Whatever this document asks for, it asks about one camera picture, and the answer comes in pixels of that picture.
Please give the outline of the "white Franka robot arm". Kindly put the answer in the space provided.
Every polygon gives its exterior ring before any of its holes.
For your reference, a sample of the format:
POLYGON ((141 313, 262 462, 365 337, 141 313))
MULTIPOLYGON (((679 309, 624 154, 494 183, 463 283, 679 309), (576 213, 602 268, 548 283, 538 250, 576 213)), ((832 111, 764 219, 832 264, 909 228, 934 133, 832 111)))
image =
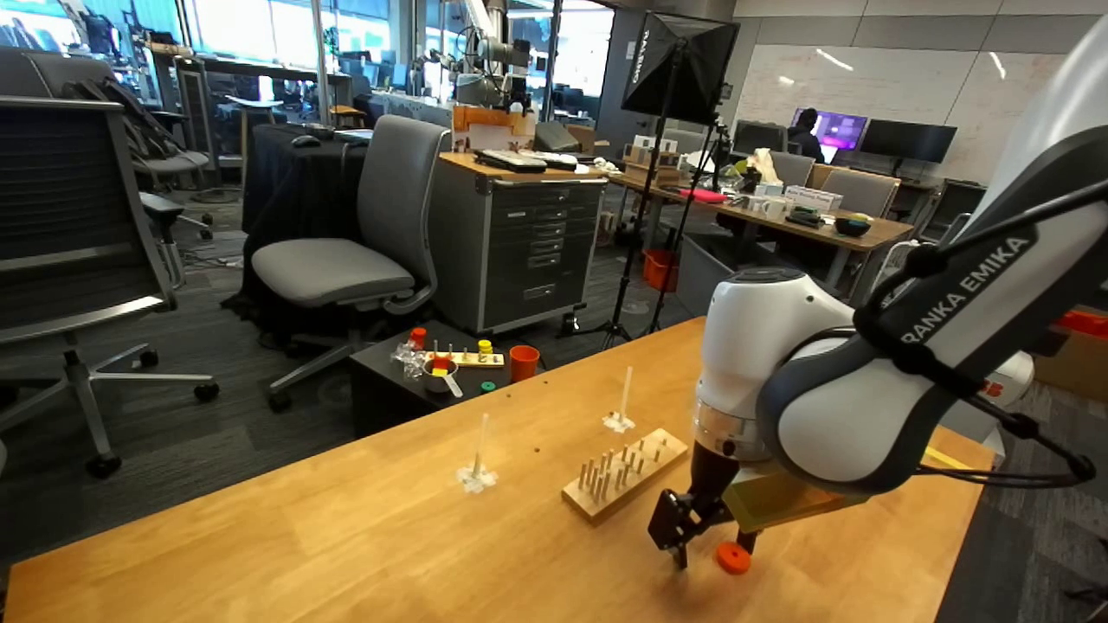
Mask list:
POLYGON ((1032 438, 988 377, 1108 283, 1108 16, 1071 48, 1002 149, 982 199, 844 305, 784 265, 725 280, 708 309, 693 482, 661 491, 649 534, 679 557, 731 521, 741 547, 791 517, 741 512, 748 483, 810 486, 832 508, 923 470, 939 423, 970 403, 1032 438))

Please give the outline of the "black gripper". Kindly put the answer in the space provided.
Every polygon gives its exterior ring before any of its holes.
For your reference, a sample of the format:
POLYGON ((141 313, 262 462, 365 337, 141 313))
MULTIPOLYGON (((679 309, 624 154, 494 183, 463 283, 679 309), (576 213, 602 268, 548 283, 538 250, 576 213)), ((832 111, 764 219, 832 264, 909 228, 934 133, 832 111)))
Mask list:
MULTIPOLYGON (((693 482, 686 491, 665 486, 656 501, 649 537, 657 549, 671 552, 674 571, 686 571, 686 544, 699 534, 708 534, 718 521, 731 521, 731 512, 725 504, 725 486, 739 472, 739 461, 721 455, 708 446, 693 446, 693 482)), ((739 534, 733 539, 748 552, 754 552, 758 534, 739 534)))

